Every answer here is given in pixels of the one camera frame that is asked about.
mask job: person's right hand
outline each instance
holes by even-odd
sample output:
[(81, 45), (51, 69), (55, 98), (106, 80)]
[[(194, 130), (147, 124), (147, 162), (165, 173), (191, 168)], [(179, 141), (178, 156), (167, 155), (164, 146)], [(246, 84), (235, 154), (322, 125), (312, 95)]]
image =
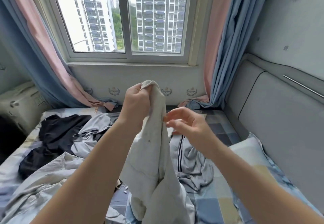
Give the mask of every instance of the person's right hand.
[(211, 159), (213, 148), (219, 140), (201, 114), (180, 107), (168, 112), (164, 122), (168, 128), (172, 127), (177, 133), (187, 137), (194, 148)]

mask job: forearm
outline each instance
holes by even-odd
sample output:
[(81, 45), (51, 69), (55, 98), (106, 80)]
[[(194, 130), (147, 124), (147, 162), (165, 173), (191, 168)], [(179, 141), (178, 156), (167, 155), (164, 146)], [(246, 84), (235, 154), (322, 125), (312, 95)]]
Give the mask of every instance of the forearm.
[(135, 136), (117, 120), (32, 223), (103, 223)]
[(212, 161), (258, 224), (324, 223), (324, 218), (278, 184), (267, 181), (217, 137), (212, 140)]

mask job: headboard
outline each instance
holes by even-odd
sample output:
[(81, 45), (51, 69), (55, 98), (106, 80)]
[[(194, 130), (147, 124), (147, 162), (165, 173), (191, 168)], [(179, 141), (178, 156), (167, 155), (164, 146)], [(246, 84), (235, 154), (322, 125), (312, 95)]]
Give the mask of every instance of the headboard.
[[(244, 55), (224, 111), (241, 138), (248, 131), (255, 134), (266, 153), (324, 213), (324, 98), (303, 85), (299, 78), (307, 74), (290, 68), (285, 71)], [(309, 84), (322, 82), (324, 88), (322, 80), (307, 76)]]

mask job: metal trim on headboard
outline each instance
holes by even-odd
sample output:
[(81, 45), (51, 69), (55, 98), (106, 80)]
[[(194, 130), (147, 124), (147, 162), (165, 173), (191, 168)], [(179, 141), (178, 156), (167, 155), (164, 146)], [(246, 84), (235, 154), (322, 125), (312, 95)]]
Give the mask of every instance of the metal trim on headboard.
[(311, 88), (309, 88), (309, 87), (307, 87), (307, 86), (301, 84), (300, 82), (297, 82), (296, 80), (294, 80), (294, 79), (292, 79), (292, 78), (290, 78), (290, 77), (287, 77), (286, 75), (284, 75), (284, 77), (287, 78), (287, 79), (289, 79), (290, 81), (292, 81), (292, 82), (294, 82), (294, 83), (297, 83), (298, 85), (302, 86), (303, 88), (309, 90), (310, 92), (312, 92), (312, 93), (314, 93), (314, 94), (316, 94), (316, 95), (318, 95), (319, 97), (322, 97), (322, 98), (324, 99), (324, 95), (321, 95), (320, 93), (316, 92), (315, 90), (313, 90), (313, 89), (311, 89)]

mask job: person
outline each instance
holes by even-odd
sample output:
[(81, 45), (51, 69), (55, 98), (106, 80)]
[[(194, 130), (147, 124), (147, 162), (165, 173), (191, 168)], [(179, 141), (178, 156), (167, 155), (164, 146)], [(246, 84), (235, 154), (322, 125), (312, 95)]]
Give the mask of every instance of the person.
[[(117, 121), (32, 224), (104, 222), (130, 146), (149, 113), (151, 86), (140, 88), (141, 83), (127, 90)], [(168, 112), (164, 120), (167, 127), (186, 136), (197, 150), (214, 162), (256, 223), (324, 224), (324, 218), (310, 207), (278, 184), (265, 180), (227, 148), (202, 116), (188, 108), (177, 108)]]

